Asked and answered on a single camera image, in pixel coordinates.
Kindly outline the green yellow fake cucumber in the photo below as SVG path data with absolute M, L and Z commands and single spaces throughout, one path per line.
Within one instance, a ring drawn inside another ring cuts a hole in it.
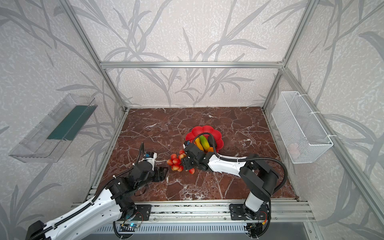
M 204 135 L 199 136 L 199 139 L 200 139 L 200 142 L 201 142 L 204 150 L 207 152 L 207 149 L 209 147 L 211 147 L 210 144 L 209 144 L 208 139 Z

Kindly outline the yellow fake fruit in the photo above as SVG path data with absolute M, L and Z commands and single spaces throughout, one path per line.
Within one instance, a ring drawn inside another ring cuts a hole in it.
M 197 138 L 195 141 L 194 141 L 194 144 L 201 150 L 201 151 L 204 151 L 204 148 L 200 142 L 200 139 Z

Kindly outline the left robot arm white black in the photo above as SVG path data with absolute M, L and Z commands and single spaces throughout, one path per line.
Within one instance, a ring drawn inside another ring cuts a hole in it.
M 27 240 L 81 240 L 93 231 L 121 217 L 135 214 L 132 196 L 141 188 L 162 182 L 167 167 L 156 167 L 153 161 L 143 160 L 108 181 L 95 196 L 68 213 L 43 223 L 29 226 Z

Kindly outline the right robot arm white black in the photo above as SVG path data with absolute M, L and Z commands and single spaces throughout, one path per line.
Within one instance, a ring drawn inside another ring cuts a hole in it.
M 271 200 L 274 193 L 281 189 L 288 179 L 288 170 L 284 163 L 273 158 L 225 157 L 216 152 L 205 153 L 195 144 L 186 141 L 183 145 L 186 157 L 182 165 L 186 170 L 199 169 L 240 177 L 250 193 L 243 204 L 243 214 L 255 219 L 258 213 Z

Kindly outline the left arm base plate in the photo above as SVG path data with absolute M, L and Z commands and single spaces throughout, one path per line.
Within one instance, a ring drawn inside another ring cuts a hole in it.
M 127 221 L 149 221 L 152 205 L 135 205 L 135 207 L 126 215 Z

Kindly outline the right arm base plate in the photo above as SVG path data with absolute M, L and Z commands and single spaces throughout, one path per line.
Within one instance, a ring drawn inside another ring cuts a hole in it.
M 230 204 L 229 210 L 231 220 L 255 220 L 268 221 L 270 212 L 269 205 L 262 204 L 257 211 L 253 211 L 245 206 L 245 204 Z

